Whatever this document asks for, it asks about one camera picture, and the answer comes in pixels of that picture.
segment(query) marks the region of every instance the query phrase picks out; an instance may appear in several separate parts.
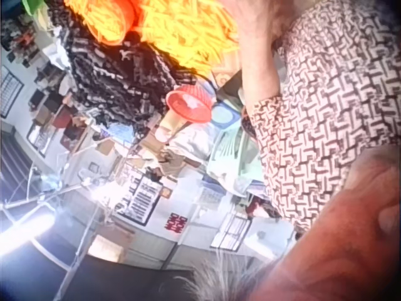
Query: black and white clothing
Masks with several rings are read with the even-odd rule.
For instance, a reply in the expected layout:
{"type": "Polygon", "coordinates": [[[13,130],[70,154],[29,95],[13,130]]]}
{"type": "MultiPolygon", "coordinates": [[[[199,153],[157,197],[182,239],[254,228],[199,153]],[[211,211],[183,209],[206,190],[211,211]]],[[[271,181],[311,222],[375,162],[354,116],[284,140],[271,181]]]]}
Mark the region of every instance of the black and white clothing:
{"type": "Polygon", "coordinates": [[[380,1],[324,0],[278,41],[288,78],[250,118],[272,204],[298,230],[364,149],[400,144],[400,33],[380,1]]]}

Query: person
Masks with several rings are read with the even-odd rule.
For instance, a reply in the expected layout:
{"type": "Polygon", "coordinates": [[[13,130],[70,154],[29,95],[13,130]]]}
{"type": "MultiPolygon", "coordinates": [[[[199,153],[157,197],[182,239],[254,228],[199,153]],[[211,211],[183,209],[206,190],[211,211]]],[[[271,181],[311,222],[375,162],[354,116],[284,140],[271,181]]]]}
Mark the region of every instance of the person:
{"type": "Polygon", "coordinates": [[[400,300],[386,290],[400,286],[399,20],[381,1],[322,0],[301,16],[285,0],[221,1],[272,205],[304,234],[273,264],[196,270],[196,299],[400,300]]]}

